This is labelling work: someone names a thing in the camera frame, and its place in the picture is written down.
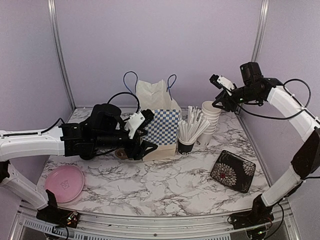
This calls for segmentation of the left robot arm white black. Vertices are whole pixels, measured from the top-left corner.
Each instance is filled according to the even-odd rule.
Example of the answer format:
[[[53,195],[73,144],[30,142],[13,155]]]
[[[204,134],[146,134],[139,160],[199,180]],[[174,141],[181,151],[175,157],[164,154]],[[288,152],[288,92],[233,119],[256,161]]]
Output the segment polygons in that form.
[[[141,160],[155,151],[157,144],[143,140],[145,126],[154,118],[151,110],[137,111],[122,119],[119,107],[96,104],[90,116],[80,123],[62,123],[48,129],[23,132],[0,132],[0,184],[32,204],[53,223],[63,219],[63,211],[50,190],[39,189],[11,165],[10,160],[32,156],[79,156],[91,160],[117,149],[126,156]]]

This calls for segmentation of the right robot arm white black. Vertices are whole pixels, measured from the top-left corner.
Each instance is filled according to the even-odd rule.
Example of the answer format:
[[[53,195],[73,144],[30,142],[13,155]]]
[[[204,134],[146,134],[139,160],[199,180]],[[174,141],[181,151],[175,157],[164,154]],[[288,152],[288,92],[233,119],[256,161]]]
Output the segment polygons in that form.
[[[257,62],[242,64],[240,72],[244,84],[241,87],[222,75],[213,74],[210,77],[210,83],[221,90],[213,107],[227,112],[241,109],[248,115],[259,117],[259,114],[250,112],[243,106],[262,106],[268,103],[282,115],[270,116],[269,119],[289,122],[303,143],[285,173],[267,191],[254,199],[247,219],[252,224],[258,224],[275,204],[292,194],[319,168],[320,120],[308,110],[307,104],[302,104],[288,90],[285,83],[277,78],[265,77]]]

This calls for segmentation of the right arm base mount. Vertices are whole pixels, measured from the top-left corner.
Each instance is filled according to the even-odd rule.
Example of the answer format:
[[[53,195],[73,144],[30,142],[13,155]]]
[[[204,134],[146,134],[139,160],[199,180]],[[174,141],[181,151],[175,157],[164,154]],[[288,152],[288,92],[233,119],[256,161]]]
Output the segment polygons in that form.
[[[260,194],[253,200],[250,210],[231,214],[227,222],[233,226],[234,230],[272,222],[274,220],[273,207],[274,204],[266,206]]]

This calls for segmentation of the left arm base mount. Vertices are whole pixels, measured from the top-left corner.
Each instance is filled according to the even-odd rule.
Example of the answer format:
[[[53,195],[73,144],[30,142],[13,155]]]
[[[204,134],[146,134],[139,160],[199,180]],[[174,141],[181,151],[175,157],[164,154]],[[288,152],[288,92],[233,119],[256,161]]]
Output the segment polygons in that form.
[[[77,211],[61,209],[58,207],[54,193],[46,189],[48,196],[48,206],[41,210],[37,210],[36,218],[52,224],[58,224],[60,227],[76,228],[79,221],[79,213]]]

